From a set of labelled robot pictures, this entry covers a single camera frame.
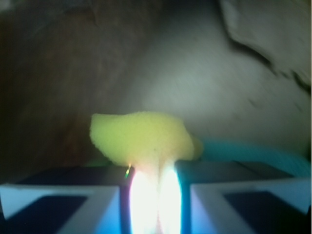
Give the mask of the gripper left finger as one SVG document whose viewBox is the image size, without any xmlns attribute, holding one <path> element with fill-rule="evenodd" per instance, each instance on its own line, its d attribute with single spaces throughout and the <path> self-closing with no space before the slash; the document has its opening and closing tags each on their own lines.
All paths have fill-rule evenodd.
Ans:
<svg viewBox="0 0 312 234">
<path fill-rule="evenodd" d="M 133 167 L 60 167 L 0 187 L 3 234 L 151 234 Z"/>
</svg>

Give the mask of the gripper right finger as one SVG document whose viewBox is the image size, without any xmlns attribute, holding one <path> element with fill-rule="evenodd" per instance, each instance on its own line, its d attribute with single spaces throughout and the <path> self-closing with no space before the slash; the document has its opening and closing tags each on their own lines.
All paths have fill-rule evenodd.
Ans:
<svg viewBox="0 0 312 234">
<path fill-rule="evenodd" d="M 176 234 L 309 234 L 312 185 L 260 162 L 174 163 Z"/>
</svg>

